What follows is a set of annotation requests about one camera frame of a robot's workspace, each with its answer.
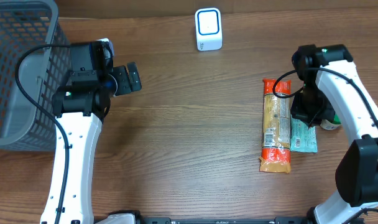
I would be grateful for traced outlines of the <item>teal tissue pack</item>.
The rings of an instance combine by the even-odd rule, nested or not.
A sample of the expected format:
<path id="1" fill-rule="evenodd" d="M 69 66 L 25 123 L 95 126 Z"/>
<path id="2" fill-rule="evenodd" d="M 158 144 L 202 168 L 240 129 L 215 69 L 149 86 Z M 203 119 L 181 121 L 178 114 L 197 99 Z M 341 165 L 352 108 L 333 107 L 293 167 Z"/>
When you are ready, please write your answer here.
<path id="1" fill-rule="evenodd" d="M 290 150 L 293 152 L 317 153 L 316 128 L 309 128 L 299 119 L 291 118 Z"/>

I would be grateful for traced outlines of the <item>spaghetti pack orange ends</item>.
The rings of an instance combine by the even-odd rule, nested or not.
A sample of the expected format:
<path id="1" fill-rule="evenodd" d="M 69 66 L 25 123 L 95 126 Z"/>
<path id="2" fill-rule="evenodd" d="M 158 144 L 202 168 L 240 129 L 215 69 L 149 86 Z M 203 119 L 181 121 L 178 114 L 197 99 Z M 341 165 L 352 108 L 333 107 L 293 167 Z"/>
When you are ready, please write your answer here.
<path id="1" fill-rule="evenodd" d="M 264 109 L 262 128 L 262 154 L 260 170 L 263 172 L 291 171 L 291 115 L 290 99 L 291 81 L 275 85 L 275 79 L 263 79 Z"/>

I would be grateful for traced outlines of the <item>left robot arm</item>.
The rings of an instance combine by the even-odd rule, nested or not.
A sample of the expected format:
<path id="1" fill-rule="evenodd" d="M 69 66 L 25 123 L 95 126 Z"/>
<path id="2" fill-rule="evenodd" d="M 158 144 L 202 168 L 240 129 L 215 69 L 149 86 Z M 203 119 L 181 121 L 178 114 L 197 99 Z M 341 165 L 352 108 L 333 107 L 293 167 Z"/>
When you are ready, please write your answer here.
<path id="1" fill-rule="evenodd" d="M 111 98 L 142 88 L 134 62 L 110 71 L 80 70 L 52 97 L 56 146 L 52 181 L 41 223 L 93 223 L 95 150 Z"/>

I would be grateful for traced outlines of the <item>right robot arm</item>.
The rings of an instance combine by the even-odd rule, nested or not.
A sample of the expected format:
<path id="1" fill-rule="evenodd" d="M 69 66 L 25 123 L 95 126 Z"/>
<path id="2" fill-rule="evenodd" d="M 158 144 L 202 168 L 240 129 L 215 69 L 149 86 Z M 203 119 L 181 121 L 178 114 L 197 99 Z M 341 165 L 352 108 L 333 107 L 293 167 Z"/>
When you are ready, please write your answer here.
<path id="1" fill-rule="evenodd" d="M 292 63 L 304 83 L 293 99 L 293 118 L 310 127 L 338 118 L 349 143 L 335 172 L 336 191 L 305 221 L 352 223 L 378 207 L 378 107 L 344 45 L 300 46 Z"/>

